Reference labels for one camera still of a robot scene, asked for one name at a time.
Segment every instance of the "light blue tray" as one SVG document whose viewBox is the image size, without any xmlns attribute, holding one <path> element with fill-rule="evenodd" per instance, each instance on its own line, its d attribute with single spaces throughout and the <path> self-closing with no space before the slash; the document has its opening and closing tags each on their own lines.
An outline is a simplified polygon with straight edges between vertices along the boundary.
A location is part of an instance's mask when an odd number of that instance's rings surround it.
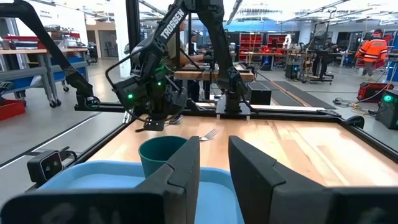
<svg viewBox="0 0 398 224">
<path fill-rule="evenodd" d="M 143 180 L 140 163 L 93 161 L 66 169 L 39 190 L 130 189 Z M 229 172 L 200 168 L 195 223 L 244 223 Z"/>
</svg>

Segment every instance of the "floor mat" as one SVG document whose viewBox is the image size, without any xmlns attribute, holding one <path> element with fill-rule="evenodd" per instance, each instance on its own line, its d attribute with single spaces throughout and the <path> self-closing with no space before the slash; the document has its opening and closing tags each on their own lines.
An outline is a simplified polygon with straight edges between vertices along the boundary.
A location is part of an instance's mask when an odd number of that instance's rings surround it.
<svg viewBox="0 0 398 224">
<path fill-rule="evenodd" d="M 299 102 L 295 101 L 288 94 L 280 91 L 276 86 L 274 86 L 269 81 L 256 81 L 258 83 L 263 84 L 271 90 L 271 98 L 274 100 L 274 103 L 281 106 L 303 106 Z"/>
<path fill-rule="evenodd" d="M 328 110 L 335 110 L 336 108 L 324 101 L 318 99 L 317 97 L 302 91 L 301 89 L 293 86 L 292 84 L 285 82 L 285 81 L 274 81 L 275 84 L 279 85 L 283 89 L 291 92 L 291 94 L 295 95 L 296 97 L 300 98 L 302 101 L 308 103 L 313 107 L 321 107 Z"/>
</svg>

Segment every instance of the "concrete floor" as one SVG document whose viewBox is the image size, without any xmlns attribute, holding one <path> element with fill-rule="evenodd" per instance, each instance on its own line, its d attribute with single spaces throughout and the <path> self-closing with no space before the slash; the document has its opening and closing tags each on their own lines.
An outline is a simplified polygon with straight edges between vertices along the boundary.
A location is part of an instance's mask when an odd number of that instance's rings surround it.
<svg viewBox="0 0 398 224">
<path fill-rule="evenodd" d="M 104 77 L 104 71 L 114 62 L 115 60 L 100 60 L 97 65 L 88 67 L 90 83 L 93 84 L 95 95 L 101 101 L 117 101 Z M 333 104 L 331 101 L 336 97 L 355 100 L 359 84 L 362 82 L 359 75 L 348 68 L 330 67 L 329 71 L 333 71 L 335 74 L 332 85 L 327 83 L 312 85 L 300 82 L 290 83 L 331 105 Z M 283 72 L 280 70 L 262 72 L 262 74 L 270 80 L 285 80 Z M 118 68 L 111 71 L 111 78 L 120 79 Z M 258 76 L 257 79 L 265 80 L 261 76 Z M 76 152 L 83 152 L 121 124 L 123 114 L 74 111 L 73 106 L 76 103 L 74 89 L 71 88 L 68 93 L 64 93 L 60 83 L 57 87 L 62 101 L 61 107 L 50 108 L 43 89 L 31 89 L 27 90 L 26 114 L 0 122 L 0 205 L 13 195 L 23 193 L 33 184 L 26 168 L 26 163 L 32 156 L 18 157 L 13 161 L 10 159 L 35 146 L 38 146 L 35 148 L 36 152 L 46 149 L 61 149 L 66 146 L 70 146 Z M 219 94 L 216 85 L 213 86 L 213 91 L 212 93 Z M 377 109 L 376 104 L 363 103 L 361 106 Z M 357 115 L 350 108 L 337 107 L 337 110 L 344 118 Z M 365 119 L 365 131 L 398 150 L 398 131 L 388 130 L 374 118 L 365 117 Z M 75 129 L 41 144 L 82 121 L 85 122 Z"/>
</svg>

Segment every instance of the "red storage bin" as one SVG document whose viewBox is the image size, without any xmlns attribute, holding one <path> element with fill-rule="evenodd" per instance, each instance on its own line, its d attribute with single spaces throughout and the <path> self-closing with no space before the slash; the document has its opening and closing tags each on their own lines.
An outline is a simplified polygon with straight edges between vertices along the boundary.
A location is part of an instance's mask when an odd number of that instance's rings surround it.
<svg viewBox="0 0 398 224">
<path fill-rule="evenodd" d="M 0 106 L 0 121 L 25 113 L 24 102 L 21 100 L 3 100 Z"/>
</svg>

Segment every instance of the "orange safety vest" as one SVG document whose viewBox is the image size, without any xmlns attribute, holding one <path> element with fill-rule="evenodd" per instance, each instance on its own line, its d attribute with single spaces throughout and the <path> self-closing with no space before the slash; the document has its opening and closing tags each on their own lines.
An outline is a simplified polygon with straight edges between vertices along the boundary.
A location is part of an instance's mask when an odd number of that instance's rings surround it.
<svg viewBox="0 0 398 224">
<path fill-rule="evenodd" d="M 364 45 L 358 49 L 356 56 L 363 57 L 365 62 L 377 62 L 385 60 L 387 52 L 387 42 L 381 37 L 373 37 L 365 41 Z"/>
</svg>

